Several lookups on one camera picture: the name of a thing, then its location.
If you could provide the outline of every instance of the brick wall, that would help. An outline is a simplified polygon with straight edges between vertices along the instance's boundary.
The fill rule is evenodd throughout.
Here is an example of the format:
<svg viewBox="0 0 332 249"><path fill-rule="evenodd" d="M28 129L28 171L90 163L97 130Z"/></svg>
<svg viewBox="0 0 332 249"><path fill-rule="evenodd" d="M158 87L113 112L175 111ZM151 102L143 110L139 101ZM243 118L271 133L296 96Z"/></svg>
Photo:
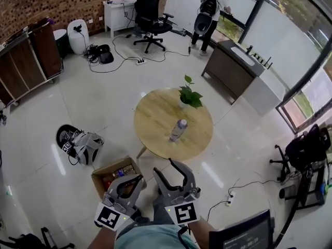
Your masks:
<svg viewBox="0 0 332 249"><path fill-rule="evenodd" d="M75 19L84 19L90 33L104 28L103 1L105 0L0 0L0 42L17 30L50 16L55 21L54 30L66 28ZM160 0L163 12L166 0Z"/></svg>

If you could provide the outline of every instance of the white cabinet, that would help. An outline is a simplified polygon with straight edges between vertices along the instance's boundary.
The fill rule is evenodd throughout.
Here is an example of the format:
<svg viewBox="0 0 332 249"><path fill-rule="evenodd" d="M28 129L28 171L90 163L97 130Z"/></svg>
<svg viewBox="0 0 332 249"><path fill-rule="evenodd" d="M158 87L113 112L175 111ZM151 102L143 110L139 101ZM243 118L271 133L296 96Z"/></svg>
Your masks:
<svg viewBox="0 0 332 249"><path fill-rule="evenodd" d="M111 0L112 3L104 4L105 32L110 28L110 36L114 37L114 32L123 30L135 25L136 11L134 4L136 0Z"/></svg>

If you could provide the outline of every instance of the open box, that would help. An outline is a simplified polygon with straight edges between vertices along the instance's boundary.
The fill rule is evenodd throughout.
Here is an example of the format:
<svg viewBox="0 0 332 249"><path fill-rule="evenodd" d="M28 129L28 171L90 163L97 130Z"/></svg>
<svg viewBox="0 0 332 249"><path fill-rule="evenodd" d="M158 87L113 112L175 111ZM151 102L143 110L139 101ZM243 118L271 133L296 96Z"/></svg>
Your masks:
<svg viewBox="0 0 332 249"><path fill-rule="evenodd" d="M112 175L117 170L122 169L128 165L133 166L136 174L142 174L140 168L137 166L135 161L132 158L130 158L129 156L126 156L123 159L119 159L116 162L112 162L108 166L97 169L91 174L94 186L98 192L100 199L103 199L104 192L106 191L102 178L106 177L108 175ZM145 189L145 188L146 188L146 181L144 180L142 189Z"/></svg>

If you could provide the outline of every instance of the white trash can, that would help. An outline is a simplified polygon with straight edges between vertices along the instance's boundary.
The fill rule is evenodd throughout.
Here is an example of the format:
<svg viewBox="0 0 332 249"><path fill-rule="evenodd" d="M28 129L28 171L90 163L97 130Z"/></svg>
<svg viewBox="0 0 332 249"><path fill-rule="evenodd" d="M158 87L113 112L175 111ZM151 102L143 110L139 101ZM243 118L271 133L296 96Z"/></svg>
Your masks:
<svg viewBox="0 0 332 249"><path fill-rule="evenodd" d="M81 32L74 31L74 27L82 25ZM67 28L69 44L76 54L83 54L89 47L89 33L86 22L83 19L77 19L69 23Z"/></svg>

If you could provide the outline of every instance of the round wooden table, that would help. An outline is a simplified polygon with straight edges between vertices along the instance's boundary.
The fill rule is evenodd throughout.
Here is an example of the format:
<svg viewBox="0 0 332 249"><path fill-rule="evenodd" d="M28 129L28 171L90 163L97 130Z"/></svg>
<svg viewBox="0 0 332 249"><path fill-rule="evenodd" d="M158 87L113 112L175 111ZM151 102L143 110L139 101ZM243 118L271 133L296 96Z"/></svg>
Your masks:
<svg viewBox="0 0 332 249"><path fill-rule="evenodd" d="M208 109L178 105L178 89L164 88L146 94L136 107L134 126L144 147L161 158L186 160L201 153L208 146L213 132L213 124ZM169 137L180 119L188 122L188 128L177 142Z"/></svg>

